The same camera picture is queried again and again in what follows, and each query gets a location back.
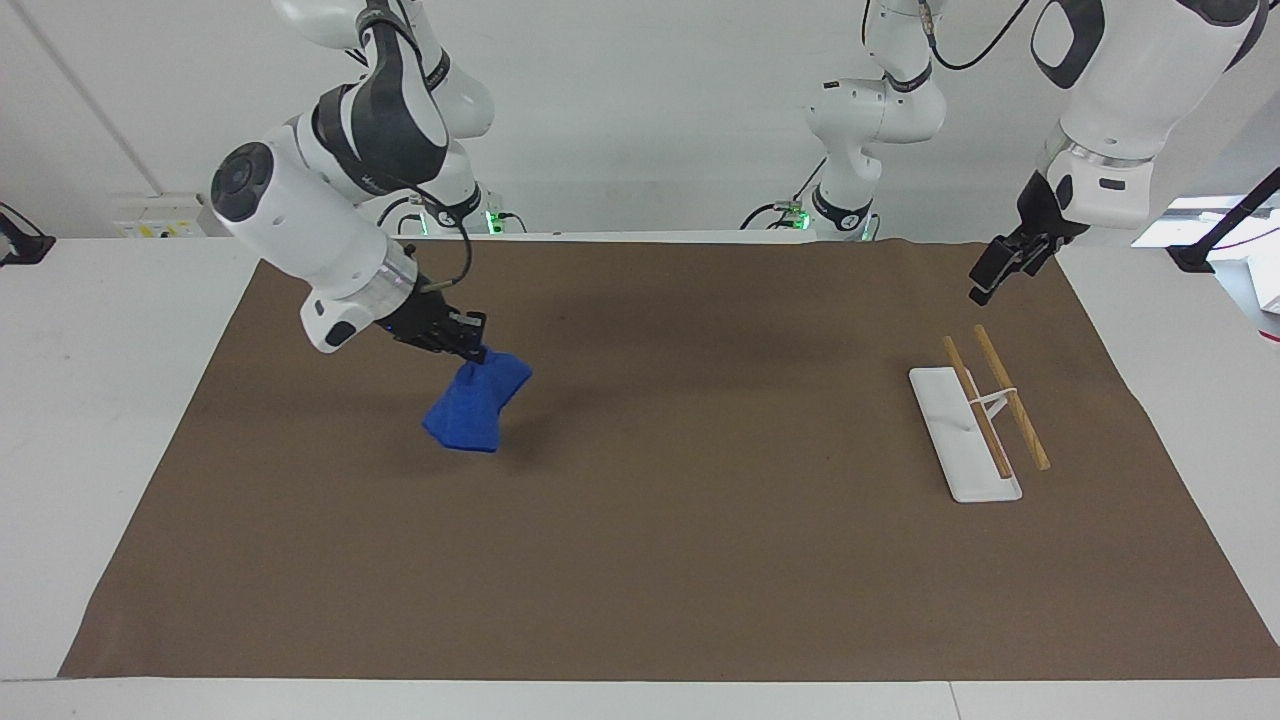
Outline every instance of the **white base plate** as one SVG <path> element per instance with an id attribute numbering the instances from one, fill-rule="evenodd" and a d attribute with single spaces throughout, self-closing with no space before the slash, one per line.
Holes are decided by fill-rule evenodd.
<path id="1" fill-rule="evenodd" d="M 1018 478 L 1001 479 L 956 372 L 952 368 L 916 368 L 910 377 L 951 497 L 956 502 L 1020 500 L 1023 488 Z"/>

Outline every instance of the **brown table cover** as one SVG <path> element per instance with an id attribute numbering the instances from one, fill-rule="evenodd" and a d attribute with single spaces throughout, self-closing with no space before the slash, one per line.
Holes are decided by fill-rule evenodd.
<path id="1" fill-rule="evenodd" d="M 61 675 L 1280 676 L 1062 273 L 982 310 L 979 252 L 479 243 L 449 299 L 535 369 L 495 456 L 419 427 L 454 359 L 323 356 L 262 266 Z M 1055 462 L 1001 416 L 1010 505 L 951 500 L 908 382 L 950 333 L 995 389 L 978 322 Z"/>

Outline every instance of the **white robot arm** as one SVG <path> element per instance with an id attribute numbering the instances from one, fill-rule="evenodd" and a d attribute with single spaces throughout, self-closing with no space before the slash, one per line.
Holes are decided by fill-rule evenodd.
<path id="1" fill-rule="evenodd" d="M 321 352 L 378 323 L 402 342 L 483 361 L 484 315 L 463 315 L 440 293 L 457 279 L 428 279 L 412 250 L 355 205 L 410 188 L 444 224 L 483 217 L 484 191 L 449 123 L 483 135 L 493 122 L 488 91 L 452 65 L 417 0 L 275 5 L 316 42 L 360 47 L 369 72 L 265 142 L 233 151 L 212 181 L 214 210 L 265 260 L 311 284 L 302 324 Z"/>
<path id="2" fill-rule="evenodd" d="M 1070 91 L 1018 200 L 1021 225 L 970 278 L 986 305 L 1012 273 L 1034 275 L 1091 225 L 1140 228 L 1156 156 L 1174 127 L 1257 42 L 1266 0 L 1052 0 L 1032 38 L 1041 70 Z"/>
<path id="3" fill-rule="evenodd" d="M 932 3 L 936 18 L 945 5 L 946 0 Z M 867 49 L 884 76 L 828 82 L 808 113 L 809 129 L 827 149 L 827 164 L 810 199 L 814 228 L 827 240 L 856 236 L 870 215 L 882 168 L 867 146 L 924 142 L 946 120 L 947 101 L 932 79 L 918 0 L 877 0 Z"/>

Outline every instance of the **blue cloth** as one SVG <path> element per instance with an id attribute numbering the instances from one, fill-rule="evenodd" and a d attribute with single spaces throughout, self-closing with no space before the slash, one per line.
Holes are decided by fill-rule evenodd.
<path id="1" fill-rule="evenodd" d="M 422 418 L 422 427 L 449 450 L 498 452 L 498 416 L 534 372 L 515 355 L 489 352 L 484 365 L 468 361 Z"/>

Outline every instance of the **black cable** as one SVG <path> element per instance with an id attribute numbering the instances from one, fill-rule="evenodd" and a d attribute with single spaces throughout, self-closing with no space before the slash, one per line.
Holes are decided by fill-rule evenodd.
<path id="1" fill-rule="evenodd" d="M 397 208 L 399 208 L 401 205 L 404 205 L 407 202 L 411 202 L 411 197 L 410 196 L 401 197 L 396 202 L 388 204 L 387 208 L 383 209 L 383 214 L 378 215 L 378 227 L 383 227 L 383 223 L 387 222 L 387 218 L 390 218 L 392 213 L 394 213 Z"/>
<path id="2" fill-rule="evenodd" d="M 404 220 L 417 220 L 422 222 L 422 215 L 404 215 L 396 223 L 396 234 L 404 234 Z"/>
<path id="3" fill-rule="evenodd" d="M 31 222 L 31 219 L 28 219 L 27 215 L 23 215 L 22 213 L 19 213 L 18 209 L 14 208 L 13 205 L 9 205 L 8 202 L 0 202 L 0 208 L 4 208 L 5 210 L 9 210 L 14 215 L 18 215 L 18 219 L 20 219 L 22 222 L 24 222 L 28 225 L 31 225 L 31 229 L 35 231 L 38 237 L 47 237 L 45 234 L 45 231 L 40 229 L 40 225 L 37 225 L 36 223 Z"/>
<path id="4" fill-rule="evenodd" d="M 361 160 L 360 158 L 356 158 L 355 155 L 352 155 L 349 152 L 343 152 L 343 151 L 338 150 L 337 147 L 334 147 L 333 145 L 330 145 L 324 138 L 323 135 L 316 133 L 316 140 L 320 141 L 320 147 L 324 147 L 324 150 L 326 152 L 329 152 L 330 155 L 333 155 L 334 158 L 343 158 L 343 159 L 347 160 L 347 163 L 351 163 L 351 164 L 353 164 L 356 167 L 369 168 L 369 165 L 365 164 L 365 161 Z M 471 264 L 475 260 L 475 250 L 471 247 L 471 233 L 468 233 L 466 225 L 462 224 L 462 218 L 457 217 L 453 213 L 453 210 L 451 210 L 444 202 L 440 202 L 440 200 L 438 197 L 435 197 L 430 192 L 422 190 L 419 184 L 408 182 L 407 179 L 403 179 L 403 178 L 398 178 L 398 177 L 388 173 L 387 170 L 376 170 L 374 168 L 369 168 L 369 169 L 370 169 L 370 172 L 379 173 L 379 174 L 381 174 L 383 177 L 385 177 L 388 179 L 396 181 L 404 190 L 410 190 L 412 192 L 416 192 L 419 196 L 422 197 L 422 201 L 426 202 L 428 205 L 434 205 L 436 208 L 444 208 L 443 213 L 445 213 L 449 217 L 449 219 L 453 220 L 454 227 L 458 228 L 458 234 L 462 236 L 462 246 L 466 249 L 466 254 L 467 254 L 466 259 L 462 261 L 462 270 L 457 274 L 457 277 L 454 277 L 451 281 L 431 283 L 431 284 L 426 286 L 428 288 L 430 288 L 429 291 L 439 291 L 439 290 L 451 288 L 451 287 L 454 287 L 454 286 L 460 284 L 462 281 L 467 279 L 467 275 L 471 274 Z M 401 200 L 403 200 L 404 202 L 408 202 L 407 197 L 402 197 Z"/>
<path id="5" fill-rule="evenodd" d="M 872 0 L 863 8 L 863 47 L 867 47 L 867 18 L 872 14 Z"/>
<path id="6" fill-rule="evenodd" d="M 929 49 L 933 50 L 933 56 L 938 60 L 938 64 L 941 64 L 943 68 L 946 68 L 948 70 L 968 70 L 969 68 L 972 68 L 972 67 L 977 65 L 978 63 L 983 61 L 987 58 L 987 55 L 989 55 L 991 51 L 995 50 L 997 45 L 1000 45 L 1000 41 L 1004 40 L 1006 35 L 1009 35 L 1010 28 L 1014 27 L 1014 23 L 1018 22 L 1018 18 L 1021 17 L 1023 10 L 1025 10 L 1027 6 L 1030 5 L 1030 4 L 1032 4 L 1032 0 L 1023 0 L 1021 4 L 1018 5 L 1018 9 L 1014 10 L 1014 14 L 1009 17 L 1009 20 L 1005 22 L 1005 27 L 1000 28 L 1000 33 L 996 35 L 996 38 L 991 41 L 991 45 L 988 45 L 986 50 L 983 50 L 982 53 L 979 53 L 977 58 L 974 58 L 973 60 L 969 60 L 968 63 L 961 63 L 959 65 L 954 65 L 954 64 L 948 63 L 946 59 L 943 59 L 942 54 L 938 51 L 938 38 L 933 33 L 928 33 L 928 36 L 929 36 Z"/>
<path id="7" fill-rule="evenodd" d="M 800 186 L 800 190 L 797 190 L 796 193 L 791 196 L 792 202 L 800 200 L 800 196 L 804 195 L 804 191 L 809 190 L 809 184 L 813 182 L 813 178 L 818 177 L 818 173 L 820 173 L 822 169 L 826 167 L 827 167 L 827 158 L 823 158 L 822 161 L 818 163 L 818 167 L 813 169 L 813 174 L 809 176 L 809 179 L 804 181 L 804 184 Z"/>
<path id="8" fill-rule="evenodd" d="M 1256 242 L 1258 240 L 1262 240 L 1263 237 L 1267 237 L 1270 234 L 1275 234 L 1277 232 L 1280 232 L 1280 228 L 1271 228 L 1271 229 L 1268 229 L 1267 232 L 1265 232 L 1265 233 L 1262 233 L 1260 236 L 1251 237 L 1249 240 L 1242 240 L 1240 242 L 1233 242 L 1231 245 L 1219 245 L 1213 250 L 1230 250 L 1233 247 L 1239 247 L 1242 245 L 1248 245 L 1251 242 Z"/>
<path id="9" fill-rule="evenodd" d="M 520 223 L 520 229 L 524 231 L 525 234 L 529 234 L 529 225 L 525 224 L 525 219 L 524 218 L 521 218 L 520 215 L 517 215 L 515 213 L 499 213 L 498 214 L 498 219 L 499 220 L 506 220 L 508 218 L 511 218 L 511 219 L 516 220 L 517 223 Z"/>
<path id="10" fill-rule="evenodd" d="M 750 227 L 750 224 L 751 224 L 753 220 L 755 220 L 760 215 L 763 215 L 763 214 L 765 214 L 765 213 L 768 213 L 771 210 L 776 210 L 776 209 L 777 209 L 777 206 L 773 202 L 769 202 L 768 205 L 760 205 L 759 208 L 756 208 L 755 210 L 753 210 L 751 214 L 748 215 L 745 220 L 742 220 L 742 227 L 740 227 L 737 229 L 745 231 L 748 227 Z"/>

